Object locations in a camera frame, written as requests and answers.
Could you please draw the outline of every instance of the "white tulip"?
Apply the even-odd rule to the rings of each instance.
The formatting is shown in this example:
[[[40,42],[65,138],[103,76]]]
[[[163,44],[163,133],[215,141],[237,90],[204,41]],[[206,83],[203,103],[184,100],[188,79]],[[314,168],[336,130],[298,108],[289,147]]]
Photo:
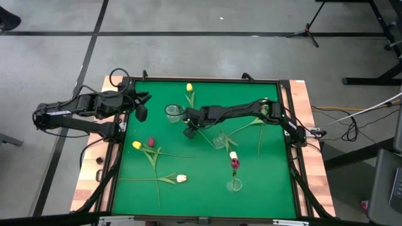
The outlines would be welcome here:
[[[234,152],[234,151],[231,151],[231,152],[229,153],[229,156],[231,157],[231,159],[237,158],[237,154],[236,154],[236,152]]]
[[[186,175],[177,175],[176,180],[177,180],[178,183],[187,181],[187,176]]]

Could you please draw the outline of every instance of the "tulip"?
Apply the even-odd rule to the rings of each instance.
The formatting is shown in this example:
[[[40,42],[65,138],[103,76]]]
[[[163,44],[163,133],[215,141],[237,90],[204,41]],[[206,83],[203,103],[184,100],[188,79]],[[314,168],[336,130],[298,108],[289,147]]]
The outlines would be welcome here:
[[[231,161],[231,166],[233,168],[233,170],[237,170],[240,167],[240,161],[238,159],[232,159]]]
[[[150,137],[148,139],[148,146],[151,147],[151,148],[155,147],[155,138]]]
[[[231,159],[237,158],[237,154],[236,154],[236,152],[234,152],[234,151],[231,151],[231,152],[229,153],[229,156],[231,157]]]
[[[138,141],[134,141],[133,142],[133,147],[135,148],[135,149],[141,149],[141,143],[140,142],[138,142]]]
[[[187,91],[189,91],[189,92],[193,91],[193,85],[192,84],[190,84],[190,83],[187,84]]]
[[[187,181],[187,176],[186,175],[177,175],[176,180],[178,183],[182,183],[184,181]]]

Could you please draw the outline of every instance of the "table frame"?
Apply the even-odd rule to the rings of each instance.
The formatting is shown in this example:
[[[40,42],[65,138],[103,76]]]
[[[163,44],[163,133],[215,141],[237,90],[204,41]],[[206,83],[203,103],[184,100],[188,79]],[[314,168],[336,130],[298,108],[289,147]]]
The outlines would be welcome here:
[[[176,82],[230,82],[230,83],[265,83],[265,84],[275,84],[277,85],[277,90],[278,90],[278,99],[282,103],[284,103],[285,107],[289,108],[291,110],[291,114],[287,112],[288,116],[292,119],[293,123],[297,123],[296,119],[292,117],[292,115],[296,115],[298,111],[305,111],[306,109],[300,109],[300,104],[299,108],[295,107],[293,104],[293,97],[292,95],[297,95],[297,93],[293,93],[291,90],[291,87],[302,87],[301,89],[306,90],[305,83],[304,81],[289,81],[289,80],[255,80],[253,79],[250,75],[244,73],[242,75],[241,79],[222,79],[222,78],[177,78],[177,77],[148,77],[148,74],[144,71],[142,77],[135,77],[133,78],[134,81],[138,80],[147,80],[147,81],[176,81]],[[112,78],[113,83],[118,83],[121,82],[122,77],[113,77]],[[109,83],[108,77],[106,77],[104,86],[102,91],[105,90],[114,90],[116,88],[112,87]],[[305,104],[308,104],[308,108],[310,106],[309,101],[308,101],[308,95],[307,92],[305,92],[304,95],[302,95],[303,98],[303,106],[306,106]],[[303,117],[298,117],[307,127],[313,127],[313,119],[312,119],[312,112],[311,109],[309,108],[309,112],[307,112],[307,115],[310,115],[309,119],[304,119]],[[120,119],[123,122],[126,122],[128,120],[128,117],[122,117],[120,116]],[[108,119],[104,119],[99,122],[106,122],[106,121],[114,121],[117,122],[119,118],[116,117],[110,117]],[[89,143],[91,143],[93,140],[98,139],[99,136],[96,134],[91,134]],[[308,138],[308,142],[315,144],[318,146],[318,141],[313,139],[313,138]],[[96,183],[93,183],[89,188],[92,189],[90,190],[85,190],[83,189],[83,186],[88,185],[86,181],[86,177],[88,176],[88,173],[92,173],[94,175],[94,172],[96,171],[95,174],[98,174],[99,171],[102,171],[101,174],[101,179],[102,180],[106,174],[107,170],[110,169],[111,164],[115,162],[116,160],[116,155],[119,153],[121,154],[122,151],[122,144],[107,144],[107,143],[100,143],[99,145],[92,146],[89,148],[84,156],[84,163],[82,167],[82,171],[80,172],[80,177],[79,177],[79,182],[77,183],[77,188],[75,191],[75,195],[73,198],[73,203],[71,206],[72,210],[78,209],[84,202],[85,200],[90,196],[90,194],[94,191]],[[332,204],[332,199],[330,197],[330,192],[329,192],[329,187],[328,187],[328,182],[326,179],[326,174],[325,174],[325,168],[323,167],[323,161],[321,154],[313,149],[312,147],[305,147],[303,149],[301,148],[289,148],[286,146],[286,151],[288,152],[288,159],[294,158],[295,156],[299,156],[296,160],[294,160],[294,163],[296,165],[296,168],[300,172],[304,182],[306,184],[309,184],[310,188],[312,188],[312,191],[314,194],[316,194],[317,199],[322,203],[324,201],[324,208],[326,211],[331,213],[332,215],[335,215],[333,204]],[[307,159],[303,157],[303,154],[309,155]],[[100,157],[105,159],[105,163],[103,167],[98,166],[97,169],[93,169],[93,164],[89,164],[89,162],[93,162],[95,158]],[[318,170],[316,170],[317,176],[320,177],[318,180],[317,178],[314,178],[315,176],[310,175],[310,181],[308,181],[309,176],[306,174],[307,167],[305,166],[306,161],[311,161],[309,160],[311,157],[314,158],[314,162],[318,163]],[[116,163],[118,166],[120,164],[121,158],[117,159],[118,162]],[[112,210],[112,205],[113,205],[113,199],[114,199],[114,192],[116,189],[116,184],[117,184],[117,174],[113,176],[111,181],[108,183],[106,186],[105,190],[102,192],[100,195],[101,198],[99,198],[95,205],[91,208],[92,212],[101,212],[101,211],[107,211],[110,212]],[[317,190],[315,186],[317,183],[321,183],[322,186],[325,187],[324,189],[324,196],[323,193]],[[293,196],[295,199],[295,210],[296,210],[296,217],[302,217],[302,216],[308,216],[308,217],[314,217],[318,216],[317,213],[313,210],[309,200],[305,199],[304,194],[297,185],[296,181],[294,180],[294,177],[291,175],[291,184],[292,184],[292,190],[293,190]],[[233,218],[219,218],[219,217],[211,217],[207,219],[203,219],[200,217],[164,217],[164,216],[149,216],[149,215],[136,215],[136,220],[174,220],[174,221],[186,221],[186,222],[201,222],[201,221],[208,221],[210,222],[211,220],[214,222],[221,222],[221,221],[233,221]],[[267,222],[268,218],[236,218],[236,220],[240,222]]]

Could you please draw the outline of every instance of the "desk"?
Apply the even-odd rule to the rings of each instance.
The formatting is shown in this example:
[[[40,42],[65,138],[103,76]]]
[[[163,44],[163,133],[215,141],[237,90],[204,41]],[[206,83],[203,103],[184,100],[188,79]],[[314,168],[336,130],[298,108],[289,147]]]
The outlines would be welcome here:
[[[118,83],[119,81],[121,81],[122,77],[115,76],[112,79],[113,83]],[[299,120],[301,120],[305,126],[313,127],[314,121],[312,111],[310,108],[310,101],[308,99],[307,88],[304,81],[292,80],[292,81],[281,81],[281,83],[283,85],[280,86],[280,90],[283,98],[283,103],[285,104],[285,106],[292,109],[292,107],[289,106],[288,101],[292,100],[297,118],[299,118]],[[107,77],[104,80],[104,85],[102,88],[102,91],[105,90],[115,90],[115,88],[110,85]],[[99,121],[99,123],[113,120],[116,121],[117,119],[111,117]],[[89,143],[95,141],[96,139],[99,139],[99,136],[96,134],[91,134],[89,137]],[[313,138],[308,138],[308,142],[310,144],[319,146],[318,141],[314,140]],[[108,145],[107,143],[98,143],[87,149],[84,155],[84,161],[79,175],[79,180],[77,182],[77,187],[73,198],[71,210],[76,210],[79,207],[81,207],[81,205],[86,201],[86,199],[91,195],[91,193],[96,189],[97,185],[99,184],[99,182],[95,179],[95,177],[97,176],[97,174],[101,175],[101,173],[99,172],[103,170],[104,165],[98,165],[95,161],[96,158],[101,157],[107,160],[106,163],[107,162],[113,163],[118,148],[119,148],[118,145]],[[293,157],[295,157],[296,149],[292,148],[291,152],[293,154]],[[302,156],[303,157],[301,159],[303,159],[303,161],[299,162],[298,160],[295,160],[296,167],[300,168],[301,166],[301,170],[305,169],[305,177],[308,180],[308,185],[312,190],[313,194],[317,197],[318,201],[324,206],[326,211],[328,211],[332,215],[335,215],[321,154],[315,148],[307,146],[305,148],[302,148]],[[115,190],[116,189],[114,187],[111,187],[111,182],[109,182],[109,185],[106,187],[106,189],[102,194],[101,201],[97,202],[97,204],[94,205],[91,210],[92,211],[112,210],[112,204],[110,201],[112,200],[111,197],[114,197],[115,195],[114,193]],[[299,187],[297,189],[297,195],[298,195],[298,202],[295,203],[298,203],[298,206],[296,207],[296,209],[297,208],[299,209],[300,215],[307,216],[309,209],[307,205],[308,202],[305,201],[303,193]],[[141,217],[136,218],[139,220],[152,220],[152,218],[146,216],[142,217],[143,218]]]

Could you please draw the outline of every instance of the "white cable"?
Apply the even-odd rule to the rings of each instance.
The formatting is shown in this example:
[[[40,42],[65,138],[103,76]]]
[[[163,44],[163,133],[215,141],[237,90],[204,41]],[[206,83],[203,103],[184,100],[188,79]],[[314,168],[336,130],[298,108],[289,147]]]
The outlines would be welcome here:
[[[330,123],[328,123],[328,124],[326,124],[326,125],[324,125],[324,126],[329,126],[329,125],[331,125],[331,124],[333,124],[333,123],[340,122],[340,121],[342,121],[342,120],[348,119],[348,118],[353,117],[353,116],[357,116],[357,115],[359,115],[359,114],[363,114],[363,113],[365,113],[365,112],[367,112],[367,111],[369,111],[369,110],[371,110],[371,109],[375,109],[376,107],[379,107],[379,106],[381,106],[381,105],[384,105],[384,104],[387,103],[387,102],[390,102],[391,100],[393,100],[393,99],[399,97],[400,95],[402,95],[402,92],[398,93],[397,95],[395,95],[394,97],[391,97],[391,98],[388,99],[388,100],[385,100],[384,102],[381,102],[380,104],[377,104],[377,105],[375,105],[375,106],[372,106],[372,107],[370,107],[370,108],[368,108],[368,109],[366,109],[366,110],[359,111],[359,112],[357,112],[357,113],[355,113],[355,114],[352,114],[352,115],[343,117],[343,118],[341,118],[341,119],[337,119],[337,120],[335,120],[335,121],[333,121],[333,122],[330,122]]]

